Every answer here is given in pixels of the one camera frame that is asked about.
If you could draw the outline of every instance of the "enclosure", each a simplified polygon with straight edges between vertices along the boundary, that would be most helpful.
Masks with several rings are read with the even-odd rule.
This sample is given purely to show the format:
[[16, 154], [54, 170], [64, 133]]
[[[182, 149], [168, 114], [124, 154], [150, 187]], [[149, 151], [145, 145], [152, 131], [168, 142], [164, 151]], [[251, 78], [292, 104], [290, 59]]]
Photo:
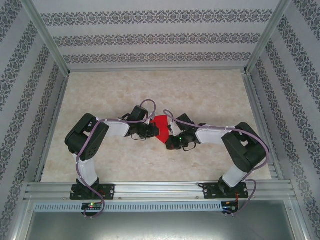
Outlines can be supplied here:
[[[319, 0], [0, 6], [1, 239], [320, 239]], [[233, 165], [224, 146], [106, 137], [95, 168], [114, 198], [84, 219], [68, 132], [145, 99], [157, 115], [258, 133], [270, 159], [245, 210], [224, 216], [198, 186]]]

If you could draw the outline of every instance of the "metal frame bar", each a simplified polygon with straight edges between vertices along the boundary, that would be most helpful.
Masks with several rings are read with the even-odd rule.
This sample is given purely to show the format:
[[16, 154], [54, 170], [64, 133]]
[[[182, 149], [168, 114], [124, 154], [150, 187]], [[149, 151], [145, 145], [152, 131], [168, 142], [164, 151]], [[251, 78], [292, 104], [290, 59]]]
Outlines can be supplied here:
[[[35, 213], [79, 213], [81, 202], [37, 202]], [[98, 209], [88, 209], [98, 213]], [[220, 201], [162, 201], [162, 202], [108, 202], [103, 212], [107, 213], [163, 213], [163, 212], [222, 212]]]
[[[115, 184], [114, 200], [106, 202], [201, 202], [204, 198], [199, 183], [218, 181], [181, 181], [181, 182], [112, 182]], [[29, 183], [23, 198], [24, 202], [91, 202], [91, 200], [70, 200], [73, 182]], [[249, 195], [254, 184], [247, 182]], [[296, 194], [290, 180], [257, 180], [253, 201], [295, 200]], [[212, 201], [234, 201], [230, 199], [211, 199]]]
[[133, 72], [133, 71], [200, 71], [200, 70], [243, 70], [240, 66], [189, 66], [189, 67], [117, 67], [72, 69], [71, 73], [90, 72]]
[[36, 6], [34, 5], [33, 0], [21, 0], [21, 4], [31, 18], [44, 43], [46, 44], [54, 60], [58, 64], [60, 70], [63, 72], [63, 75], [69, 76], [70, 70], [67, 66], [67, 63], [64, 60], [61, 52], [59, 51], [59, 48], [57, 47], [53, 37], [51, 36], [44, 20], [42, 19]]
[[35, 203], [26, 201], [22, 203], [17, 221], [15, 223], [12, 240], [25, 240], [27, 238], [28, 230], [31, 224], [32, 216], [34, 214]]
[[42, 158], [40, 160], [38, 172], [36, 173], [36, 176], [35, 176], [35, 179], [34, 179], [34, 181], [37, 182], [37, 183], [41, 181], [41, 177], [42, 177], [42, 174], [43, 174], [43, 171], [44, 171], [44, 167], [45, 167], [45, 164], [46, 164], [46, 161], [47, 161], [47, 157], [48, 157], [48, 154], [49, 154], [51, 142], [52, 142], [52, 139], [54, 137], [55, 130], [56, 130], [59, 113], [60, 113], [61, 106], [62, 106], [64, 97], [65, 97], [65, 93], [66, 93], [66, 90], [67, 90], [68, 81], [69, 81], [69, 76], [66, 76], [66, 80], [64, 81], [63, 87], [62, 87], [62, 94], [60, 95], [60, 97], [58, 99], [58, 106], [57, 106], [57, 109], [56, 109], [56, 111], [54, 113], [54, 117], [53, 117], [53, 120], [52, 120], [52, 126], [49, 129], [48, 141], [45, 144], [43, 155], [42, 155]]
[[280, 0], [278, 5], [276, 6], [274, 13], [271, 16], [271, 19], [269, 20], [266, 28], [264, 29], [256, 47], [254, 48], [249, 61], [246, 65], [246, 73], [251, 73], [252, 69], [255, 67], [255, 64], [257, 63], [261, 53], [265, 49], [269, 39], [271, 38], [271, 35], [277, 28], [277, 25], [282, 18], [283, 14], [287, 10], [289, 4], [291, 3], [291, 0]]
[[284, 206], [286, 213], [288, 214], [295, 239], [311, 240], [298, 200], [285, 200]]
[[273, 142], [271, 140], [269, 131], [268, 131], [268, 127], [267, 127], [267, 123], [266, 120], [264, 118], [264, 114], [262, 112], [261, 106], [259, 104], [259, 100], [258, 100], [258, 96], [257, 93], [255, 91], [255, 88], [253, 86], [253, 81], [251, 79], [251, 76], [246, 73], [242, 73], [242, 79], [244, 82], [244, 86], [246, 89], [246, 93], [248, 95], [249, 98], [249, 102], [251, 105], [251, 109], [252, 109], [252, 113], [253, 113], [253, 117], [256, 123], [256, 127], [258, 128], [258, 132], [259, 135], [261, 137], [261, 139], [267, 143], [269, 150], [270, 150], [270, 163], [274, 164], [274, 168], [277, 174], [277, 178], [279, 180], [283, 180], [285, 179], [281, 168], [280, 168], [280, 164], [279, 164], [279, 160], [277, 158], [277, 154], [276, 154], [276, 150], [274, 149], [274, 145]]

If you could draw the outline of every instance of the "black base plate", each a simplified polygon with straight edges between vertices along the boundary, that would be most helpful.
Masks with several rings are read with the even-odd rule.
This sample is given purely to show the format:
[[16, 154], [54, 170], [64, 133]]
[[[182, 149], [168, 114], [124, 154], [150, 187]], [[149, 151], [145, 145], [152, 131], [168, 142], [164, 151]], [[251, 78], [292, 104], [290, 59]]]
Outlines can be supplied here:
[[200, 183], [199, 187], [203, 188], [204, 199], [235, 199], [237, 193], [239, 199], [247, 199], [249, 197], [245, 182], [240, 182], [234, 188], [234, 191], [228, 193], [227, 196], [220, 191], [218, 182]]
[[[115, 195], [114, 184], [99, 184], [98, 193], [100, 193], [104, 200], [113, 200]], [[71, 200], [100, 200], [98, 195], [91, 197], [91, 193], [83, 192], [78, 184], [73, 184], [70, 193]]]

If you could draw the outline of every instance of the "floor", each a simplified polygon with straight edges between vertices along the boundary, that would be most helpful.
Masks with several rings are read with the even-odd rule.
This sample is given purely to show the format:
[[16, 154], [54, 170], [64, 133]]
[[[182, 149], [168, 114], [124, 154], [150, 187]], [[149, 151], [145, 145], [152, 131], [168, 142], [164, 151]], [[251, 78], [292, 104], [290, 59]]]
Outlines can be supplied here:
[[[156, 102], [157, 115], [168, 109], [176, 117], [186, 113], [196, 124], [247, 122], [257, 131], [239, 70], [71, 73], [42, 182], [75, 182], [75, 161], [64, 141], [85, 113], [118, 118], [131, 113], [144, 99]], [[144, 107], [153, 110], [150, 103]], [[200, 144], [184, 152], [166, 150], [156, 138], [106, 137], [95, 156], [101, 182], [214, 181], [232, 164], [223, 145]], [[251, 178], [271, 179], [268, 166]]]

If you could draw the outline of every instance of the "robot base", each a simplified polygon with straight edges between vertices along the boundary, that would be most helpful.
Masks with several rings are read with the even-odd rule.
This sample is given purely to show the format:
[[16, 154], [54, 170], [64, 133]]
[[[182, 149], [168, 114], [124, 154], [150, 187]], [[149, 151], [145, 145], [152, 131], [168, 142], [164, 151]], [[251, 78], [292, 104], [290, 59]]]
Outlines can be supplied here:
[[[98, 195], [90, 191], [79, 180], [76, 180], [77, 184], [73, 184], [71, 187], [70, 200], [101, 200]], [[114, 184], [99, 184], [99, 179], [91, 186], [98, 193], [103, 196], [104, 200], [113, 200], [115, 195]]]
[[198, 186], [203, 189], [204, 199], [232, 199], [236, 198], [236, 194], [238, 194], [239, 199], [247, 199], [249, 197], [245, 182], [240, 182], [227, 194], [224, 194], [219, 189], [219, 183], [217, 182], [199, 183]]

